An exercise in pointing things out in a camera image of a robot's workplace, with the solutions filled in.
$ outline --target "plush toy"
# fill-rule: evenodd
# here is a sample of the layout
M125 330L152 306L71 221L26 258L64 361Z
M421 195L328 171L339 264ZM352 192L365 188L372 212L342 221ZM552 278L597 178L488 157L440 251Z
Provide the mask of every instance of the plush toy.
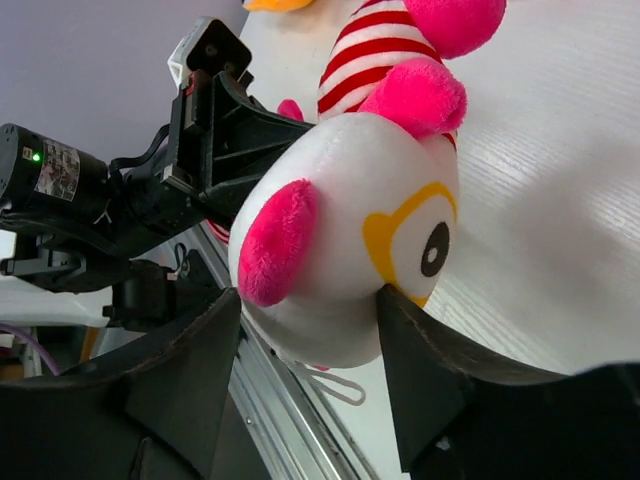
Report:
M291 12L310 5L313 0L250 0L244 8L251 12Z
M505 0L369 0L320 81L319 124L249 195L229 241L249 320L282 357L350 368L380 355L375 294L423 307L458 218L464 87L444 66L497 30ZM281 114L301 118L295 102Z

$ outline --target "white label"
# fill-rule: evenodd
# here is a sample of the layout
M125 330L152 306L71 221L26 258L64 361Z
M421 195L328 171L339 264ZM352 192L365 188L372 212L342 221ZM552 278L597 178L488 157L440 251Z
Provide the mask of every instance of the white label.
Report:
M80 180L80 156L75 148L44 139L44 159L35 191L73 201Z
M22 158L25 160L31 160L33 158L33 150L29 147L22 147Z

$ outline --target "plush toy eye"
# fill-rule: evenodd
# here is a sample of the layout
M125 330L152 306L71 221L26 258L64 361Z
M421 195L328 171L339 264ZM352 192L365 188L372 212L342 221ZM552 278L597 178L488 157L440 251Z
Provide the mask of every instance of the plush toy eye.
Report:
M425 277L435 277L440 273L447 260L447 255L449 255L450 243L449 227L445 222L440 222L431 232L427 246L422 253L420 271Z

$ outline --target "purple cable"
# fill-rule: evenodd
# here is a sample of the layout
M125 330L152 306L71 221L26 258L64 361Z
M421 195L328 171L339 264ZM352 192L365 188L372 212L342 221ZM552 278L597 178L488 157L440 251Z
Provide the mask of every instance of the purple cable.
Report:
M0 332L10 333L11 335L18 337L24 343L31 345L33 349L38 353L38 355L40 355L42 361L47 365L47 367L49 367L51 373L53 373L54 375L60 375L60 369L58 368L55 360L51 357L51 355L49 355L49 352L47 352L45 348L27 332L20 328L7 325L6 323L0 323Z

